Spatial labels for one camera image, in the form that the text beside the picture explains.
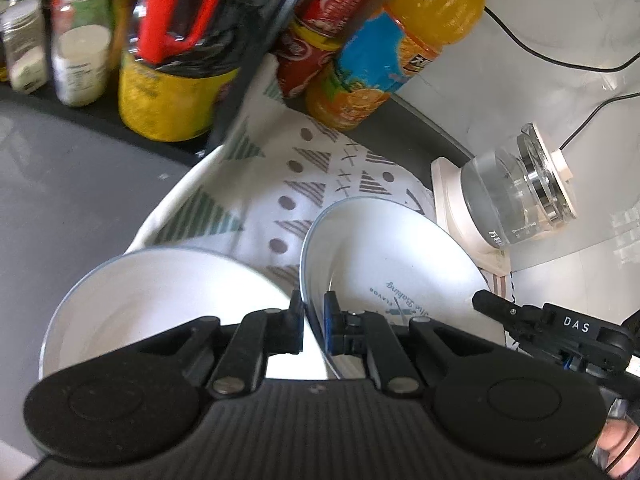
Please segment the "person's right hand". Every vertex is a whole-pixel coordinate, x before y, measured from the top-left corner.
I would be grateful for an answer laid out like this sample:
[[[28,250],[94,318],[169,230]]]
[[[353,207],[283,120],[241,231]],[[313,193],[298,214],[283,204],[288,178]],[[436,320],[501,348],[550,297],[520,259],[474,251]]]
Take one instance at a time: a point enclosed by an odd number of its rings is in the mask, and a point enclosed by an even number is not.
[[[597,442],[602,469],[611,479],[639,478],[639,410],[609,417]]]

